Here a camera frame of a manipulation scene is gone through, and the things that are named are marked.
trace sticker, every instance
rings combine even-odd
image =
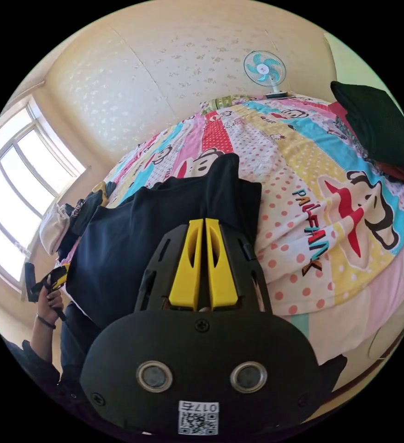
[[[218,435],[218,427],[219,403],[179,402],[179,434]]]

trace black shirt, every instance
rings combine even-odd
[[[238,172],[239,157],[226,154],[202,177],[171,177],[141,188],[117,208],[99,207],[71,260],[67,292],[104,329],[133,312],[154,251],[177,226],[214,218],[254,245],[262,186],[239,179]]]

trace screw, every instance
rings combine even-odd
[[[304,394],[302,397],[300,397],[298,402],[299,407],[304,407],[307,404],[308,400],[309,400],[308,394]]]
[[[210,323],[201,318],[196,321],[195,328],[197,332],[207,332],[210,329]]]
[[[93,403],[97,406],[105,406],[105,399],[97,392],[94,392],[91,394],[91,400],[93,400]]]

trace bedspread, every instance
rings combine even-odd
[[[255,250],[273,312],[326,361],[356,347],[404,298],[396,259],[404,257],[404,184],[364,161],[335,119],[326,102],[299,95],[196,114],[115,165],[107,207],[171,176],[204,175],[219,156],[238,154],[240,178],[263,185]],[[340,327],[330,312],[345,332],[327,338],[324,331]]]

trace window pane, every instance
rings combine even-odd
[[[42,186],[31,173],[14,148],[11,148],[0,160],[8,178],[16,189],[33,208],[44,214],[54,197]]]
[[[41,219],[15,194],[0,171],[0,223],[24,247],[36,234]]]
[[[18,145],[33,168],[56,192],[61,192],[71,183],[72,176],[51,154],[35,131],[22,137]]]
[[[31,117],[27,109],[24,108],[3,124],[0,128],[0,149],[29,123],[31,123]]]
[[[0,265],[19,281],[24,262],[25,256],[0,230]]]

